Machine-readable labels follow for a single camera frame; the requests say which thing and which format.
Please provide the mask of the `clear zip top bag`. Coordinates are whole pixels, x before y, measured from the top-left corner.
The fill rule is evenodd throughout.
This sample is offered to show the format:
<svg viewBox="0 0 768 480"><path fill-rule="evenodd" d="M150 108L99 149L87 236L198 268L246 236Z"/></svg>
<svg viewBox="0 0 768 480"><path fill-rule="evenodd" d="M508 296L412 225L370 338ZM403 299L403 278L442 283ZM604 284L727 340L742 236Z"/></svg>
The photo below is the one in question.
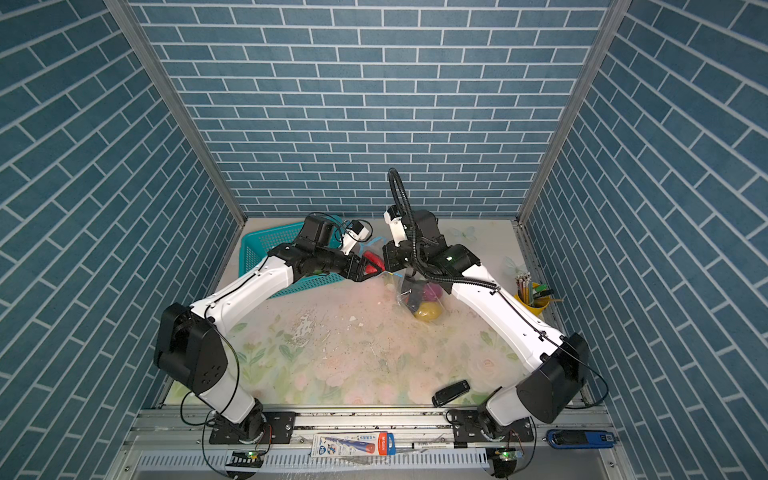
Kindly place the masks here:
<svg viewBox="0 0 768 480"><path fill-rule="evenodd" d="M364 252L372 251L379 255L384 261L383 247L384 238L375 237L361 247L361 253L363 255ZM383 278L385 286L394 293L396 304L407 309L414 317L413 313L419 308L422 302L425 302L422 298L424 285L432 282L428 282L421 274L416 272L411 273L409 270L401 270L398 272L385 270L380 276ZM443 296L437 302L442 305L444 314L445 309L442 300Z"/></svg>

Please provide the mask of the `red toy strawberry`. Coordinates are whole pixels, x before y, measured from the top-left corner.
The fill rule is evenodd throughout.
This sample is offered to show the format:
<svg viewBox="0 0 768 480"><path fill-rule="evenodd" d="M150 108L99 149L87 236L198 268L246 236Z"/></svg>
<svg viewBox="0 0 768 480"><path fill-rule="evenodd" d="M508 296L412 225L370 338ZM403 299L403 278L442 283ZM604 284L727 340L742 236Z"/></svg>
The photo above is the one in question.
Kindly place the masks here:
<svg viewBox="0 0 768 480"><path fill-rule="evenodd" d="M386 270L383 259L372 251L363 253L363 257L367 260L365 267L365 273L367 275L380 274Z"/></svg>

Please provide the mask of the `yellow toy lemon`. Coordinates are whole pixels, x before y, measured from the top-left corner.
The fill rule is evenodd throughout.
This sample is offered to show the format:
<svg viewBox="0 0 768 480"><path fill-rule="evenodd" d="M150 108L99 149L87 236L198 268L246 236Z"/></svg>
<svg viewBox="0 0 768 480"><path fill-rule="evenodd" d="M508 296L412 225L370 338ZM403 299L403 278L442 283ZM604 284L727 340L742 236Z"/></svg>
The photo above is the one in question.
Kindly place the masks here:
<svg viewBox="0 0 768 480"><path fill-rule="evenodd" d="M439 302L422 302L413 313L414 317L422 322L434 322L443 314L443 307Z"/></svg>

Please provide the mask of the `teal plastic basket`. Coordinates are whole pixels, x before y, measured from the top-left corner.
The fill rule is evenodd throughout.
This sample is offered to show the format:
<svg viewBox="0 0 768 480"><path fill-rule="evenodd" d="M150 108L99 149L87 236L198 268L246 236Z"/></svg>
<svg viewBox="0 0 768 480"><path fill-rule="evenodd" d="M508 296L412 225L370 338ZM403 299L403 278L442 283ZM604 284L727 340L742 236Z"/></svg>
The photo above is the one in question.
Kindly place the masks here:
<svg viewBox="0 0 768 480"><path fill-rule="evenodd" d="M242 277L234 283L234 298L258 302L344 279L338 274L323 274L294 281L292 268L281 259L281 247L296 245L305 251L313 250L302 248L295 243L303 223L304 221L246 236L246 251L241 254Z"/></svg>

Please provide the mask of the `purple toy onion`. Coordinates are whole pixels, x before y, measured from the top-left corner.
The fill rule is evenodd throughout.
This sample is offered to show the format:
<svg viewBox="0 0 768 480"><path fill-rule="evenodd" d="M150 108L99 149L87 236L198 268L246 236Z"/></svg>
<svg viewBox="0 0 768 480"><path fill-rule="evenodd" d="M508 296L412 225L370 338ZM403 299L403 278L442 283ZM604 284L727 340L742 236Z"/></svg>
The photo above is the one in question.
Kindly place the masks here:
<svg viewBox="0 0 768 480"><path fill-rule="evenodd" d="M422 298L425 302L437 302L442 298L444 290L440 285L426 283L423 287Z"/></svg>

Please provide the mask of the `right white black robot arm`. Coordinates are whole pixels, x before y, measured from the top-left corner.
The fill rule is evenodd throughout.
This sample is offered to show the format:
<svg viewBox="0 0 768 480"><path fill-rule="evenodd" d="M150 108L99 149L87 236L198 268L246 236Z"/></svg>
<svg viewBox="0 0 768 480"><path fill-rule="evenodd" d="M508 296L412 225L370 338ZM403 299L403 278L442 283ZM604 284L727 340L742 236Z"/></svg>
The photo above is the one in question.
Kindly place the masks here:
<svg viewBox="0 0 768 480"><path fill-rule="evenodd" d="M478 407L484 435L497 439L526 418L551 424L580 392L589 349L579 334L565 336L529 311L500 286L466 246L448 245L437 218L390 206L384 213L392 239L385 244L386 269L410 268L470 307L517 355L526 376L501 387Z"/></svg>

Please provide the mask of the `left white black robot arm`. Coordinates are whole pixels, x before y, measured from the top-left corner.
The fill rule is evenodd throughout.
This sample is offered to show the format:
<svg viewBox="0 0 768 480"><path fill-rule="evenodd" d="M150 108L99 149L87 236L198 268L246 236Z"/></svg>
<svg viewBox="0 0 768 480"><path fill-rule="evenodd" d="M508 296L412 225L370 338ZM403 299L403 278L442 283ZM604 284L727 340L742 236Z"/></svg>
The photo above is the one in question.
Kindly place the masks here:
<svg viewBox="0 0 768 480"><path fill-rule="evenodd" d="M161 315L154 364L211 408L239 442L259 441L267 432L263 406L241 386L242 368L229 371L229 360L240 359L227 334L266 299L306 276L335 273L363 282L383 272L383 261L370 255L280 244L244 278L191 305L168 306Z"/></svg>

